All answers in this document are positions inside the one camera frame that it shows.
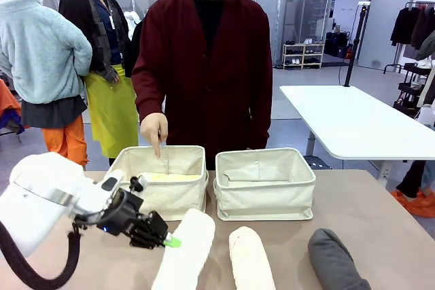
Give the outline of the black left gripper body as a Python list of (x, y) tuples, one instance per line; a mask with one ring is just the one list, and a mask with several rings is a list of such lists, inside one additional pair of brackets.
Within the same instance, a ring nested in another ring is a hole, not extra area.
[(112, 236), (150, 234), (143, 215), (139, 212), (143, 199), (121, 189), (118, 199), (105, 211), (97, 227)]

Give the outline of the person's right hand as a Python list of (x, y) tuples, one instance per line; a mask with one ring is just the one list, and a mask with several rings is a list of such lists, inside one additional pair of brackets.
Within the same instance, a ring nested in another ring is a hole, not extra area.
[(160, 158), (160, 145), (166, 143), (168, 137), (168, 121), (163, 113), (151, 113), (142, 119), (140, 132), (152, 146), (154, 154)]

